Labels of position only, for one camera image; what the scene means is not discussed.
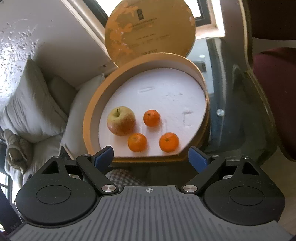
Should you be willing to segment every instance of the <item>tangerine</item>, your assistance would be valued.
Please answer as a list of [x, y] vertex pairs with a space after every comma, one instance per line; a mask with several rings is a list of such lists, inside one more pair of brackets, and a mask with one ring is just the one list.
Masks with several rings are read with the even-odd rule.
[[160, 114], [156, 110], [148, 110], [144, 113], [143, 121], [146, 126], [156, 127], [160, 122]]
[[128, 138], [128, 147], [133, 152], [144, 151], [147, 146], [147, 138], [141, 133], [135, 133]]
[[179, 145], [179, 138], [172, 132], [167, 132], [159, 139], [159, 147], [164, 152], [172, 152], [177, 149]]

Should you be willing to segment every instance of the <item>round lid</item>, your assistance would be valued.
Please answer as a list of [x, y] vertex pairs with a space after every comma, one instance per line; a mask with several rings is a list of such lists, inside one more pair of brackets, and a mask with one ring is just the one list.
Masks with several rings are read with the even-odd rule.
[[118, 66], [148, 53], [186, 57], [195, 19], [183, 0], [123, 0], [108, 18], [105, 44]]

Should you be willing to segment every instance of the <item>checkered fabric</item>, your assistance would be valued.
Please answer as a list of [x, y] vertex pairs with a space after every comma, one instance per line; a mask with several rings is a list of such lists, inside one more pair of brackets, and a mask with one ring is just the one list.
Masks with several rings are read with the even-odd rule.
[[115, 169], [105, 175], [121, 191], [124, 186], [147, 186], [145, 182], [133, 177], [129, 170]]

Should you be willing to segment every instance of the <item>white styrofoam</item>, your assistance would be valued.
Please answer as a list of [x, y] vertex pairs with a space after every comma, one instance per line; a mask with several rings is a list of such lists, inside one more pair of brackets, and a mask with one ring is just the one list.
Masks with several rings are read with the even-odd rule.
[[[148, 141], [145, 151], [132, 152], [127, 145], [128, 136], [115, 136], [108, 130], [108, 114], [117, 106], [127, 106], [135, 113], [135, 133], [142, 133]], [[157, 110], [161, 117], [161, 124], [155, 128], [147, 127], [143, 122], [143, 114], [151, 109]], [[114, 157], [178, 154], [196, 134], [205, 109], [202, 88], [185, 72], [169, 68], [142, 72], [120, 86], [107, 102], [99, 123], [100, 147], [112, 146]], [[166, 132], [175, 133], [180, 141], [177, 150], [171, 153], [159, 148], [159, 138]]]

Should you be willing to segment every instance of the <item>gray ribbed plate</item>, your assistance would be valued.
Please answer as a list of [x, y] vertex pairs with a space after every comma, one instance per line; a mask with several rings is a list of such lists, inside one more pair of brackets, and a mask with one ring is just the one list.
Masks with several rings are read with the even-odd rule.
[[175, 186], [125, 187], [102, 197], [83, 220], [63, 228], [23, 225], [13, 241], [288, 241], [276, 221], [259, 226], [228, 223], [210, 213], [199, 197]]

